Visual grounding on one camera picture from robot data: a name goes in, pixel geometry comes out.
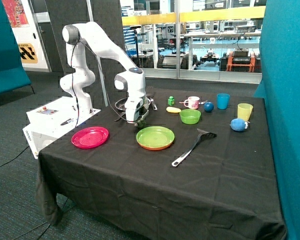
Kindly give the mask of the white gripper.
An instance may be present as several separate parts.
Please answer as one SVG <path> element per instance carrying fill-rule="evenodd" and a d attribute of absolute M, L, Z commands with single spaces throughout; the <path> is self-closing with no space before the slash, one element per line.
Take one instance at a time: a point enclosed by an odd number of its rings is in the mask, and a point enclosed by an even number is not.
<path fill-rule="evenodd" d="M 147 120 L 149 114 L 149 101 L 146 96 L 132 97 L 129 96 L 124 104 L 125 116 L 128 123 L 134 123 L 137 127 L 139 121 Z"/>

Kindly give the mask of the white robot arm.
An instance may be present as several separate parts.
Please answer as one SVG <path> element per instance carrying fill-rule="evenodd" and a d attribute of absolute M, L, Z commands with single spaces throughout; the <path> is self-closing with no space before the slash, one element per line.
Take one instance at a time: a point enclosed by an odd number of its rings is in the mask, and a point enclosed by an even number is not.
<path fill-rule="evenodd" d="M 66 43 L 67 63 L 74 72 L 62 77 L 60 85 L 77 104 L 79 117 L 87 116 L 93 111 L 91 97 L 83 91 L 83 88 L 96 80 L 86 62 L 86 47 L 90 47 L 97 58 L 115 60 L 123 66 L 125 70 L 114 77 L 114 85 L 117 90 L 128 93 L 124 104 L 125 119 L 135 125 L 143 121 L 149 113 L 145 75 L 126 52 L 94 21 L 68 24 L 62 29 L 62 37 Z"/>

